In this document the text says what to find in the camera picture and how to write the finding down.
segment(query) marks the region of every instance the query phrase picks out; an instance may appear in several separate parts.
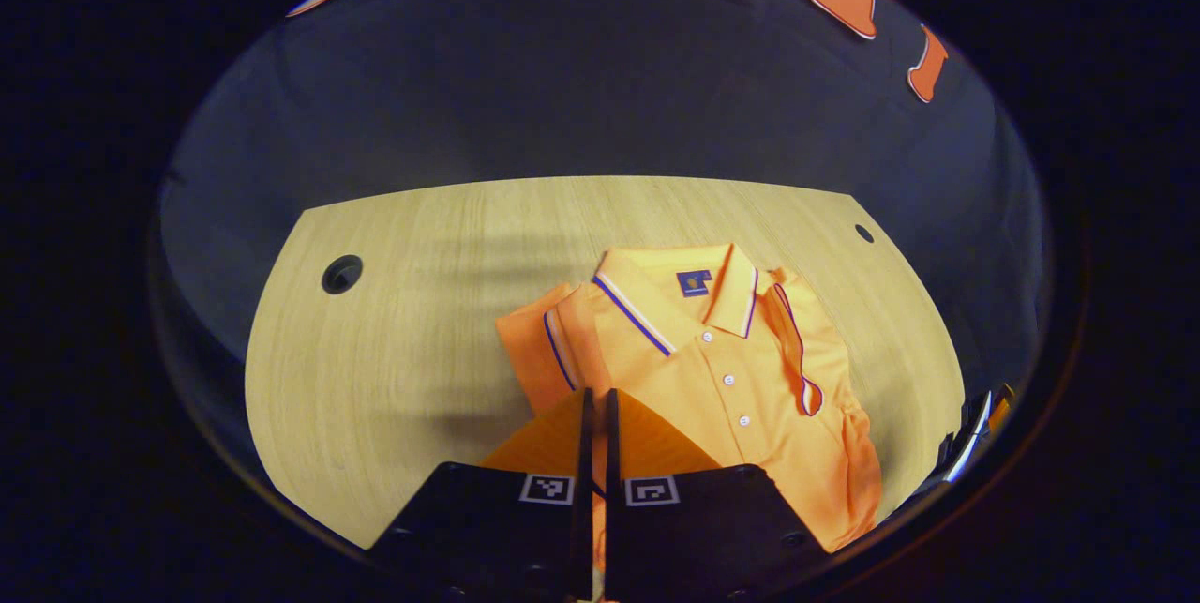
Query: blue stripe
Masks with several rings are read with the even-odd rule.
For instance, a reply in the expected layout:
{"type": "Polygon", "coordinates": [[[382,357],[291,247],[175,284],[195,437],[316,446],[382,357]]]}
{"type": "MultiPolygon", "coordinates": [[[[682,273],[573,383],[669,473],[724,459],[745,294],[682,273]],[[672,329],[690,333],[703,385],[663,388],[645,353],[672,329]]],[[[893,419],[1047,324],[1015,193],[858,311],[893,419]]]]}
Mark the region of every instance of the blue stripe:
{"type": "Polygon", "coordinates": [[[671,357],[671,351],[667,350],[666,346],[664,346],[661,342],[659,342],[659,339],[654,338],[654,334],[647,330],[647,328],[642,326],[642,322],[637,321],[637,317],[634,317],[634,312],[630,312],[629,309],[620,303],[620,299],[618,299],[616,294],[608,291],[608,287],[604,286],[604,281],[601,281],[600,277],[592,277],[592,281],[595,282],[596,286],[602,288],[606,294],[608,294],[608,298],[611,298],[612,302],[617,304],[617,308],[620,308],[620,311],[624,312],[626,317],[629,317],[629,321],[634,322],[634,326],[641,329],[642,333],[646,334],[646,338],[650,339],[650,342],[653,342],[655,347],[662,351],[662,354],[671,357]]]}
{"type": "Polygon", "coordinates": [[[750,289],[750,318],[746,320],[746,335],[743,338],[750,338],[750,327],[754,326],[754,308],[758,305],[758,269],[754,270],[754,288],[750,289]]]}
{"type": "Polygon", "coordinates": [[[545,312],[541,316],[541,324],[546,327],[546,338],[550,339],[550,348],[554,351],[554,362],[558,362],[558,370],[563,372],[563,380],[566,381],[566,387],[575,392],[575,386],[571,384],[570,376],[566,376],[566,366],[563,366],[563,358],[558,356],[558,346],[554,345],[554,334],[550,333],[550,312],[545,312]]]}

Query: blue label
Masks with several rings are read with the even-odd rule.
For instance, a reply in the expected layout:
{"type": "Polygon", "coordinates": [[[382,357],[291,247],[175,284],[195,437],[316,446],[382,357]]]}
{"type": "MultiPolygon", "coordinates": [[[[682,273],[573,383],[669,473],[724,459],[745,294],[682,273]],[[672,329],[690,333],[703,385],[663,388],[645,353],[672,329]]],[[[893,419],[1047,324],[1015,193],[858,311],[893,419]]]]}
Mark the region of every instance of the blue label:
{"type": "Polygon", "coordinates": [[[692,295],[708,295],[708,287],[704,282],[713,279],[708,270],[690,270],[690,273],[676,273],[679,279],[679,288],[683,289],[684,298],[692,295]]]}

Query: wooden table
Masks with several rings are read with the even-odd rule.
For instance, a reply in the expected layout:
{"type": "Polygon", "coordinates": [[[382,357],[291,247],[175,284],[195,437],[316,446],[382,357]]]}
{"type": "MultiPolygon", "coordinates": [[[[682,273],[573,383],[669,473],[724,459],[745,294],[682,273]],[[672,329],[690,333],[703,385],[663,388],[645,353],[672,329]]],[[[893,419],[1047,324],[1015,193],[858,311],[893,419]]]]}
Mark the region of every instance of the wooden table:
{"type": "Polygon", "coordinates": [[[760,268],[799,270],[845,339],[882,466],[882,520],[959,428],[949,335],[852,197],[743,181],[521,179],[305,211],[263,291],[246,358],[263,465],[288,500],[368,548],[438,462],[476,462],[532,417],[497,317],[588,280],[610,246],[731,241],[760,268]],[[322,275],[347,253],[361,257],[361,279],[330,295],[322,275]]]}

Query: orange cloth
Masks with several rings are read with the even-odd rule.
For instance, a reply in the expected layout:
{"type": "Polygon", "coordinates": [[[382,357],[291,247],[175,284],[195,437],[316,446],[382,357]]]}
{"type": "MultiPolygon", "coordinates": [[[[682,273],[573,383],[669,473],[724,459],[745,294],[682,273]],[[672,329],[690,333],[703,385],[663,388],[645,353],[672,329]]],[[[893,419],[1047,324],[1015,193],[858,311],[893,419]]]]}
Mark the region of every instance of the orange cloth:
{"type": "Polygon", "coordinates": [[[875,526],[870,419],[845,342],[798,274],[762,273],[732,244],[613,249],[592,282],[496,326],[535,412],[583,386],[601,405],[618,387],[721,466],[766,470],[827,551],[875,526]]]}

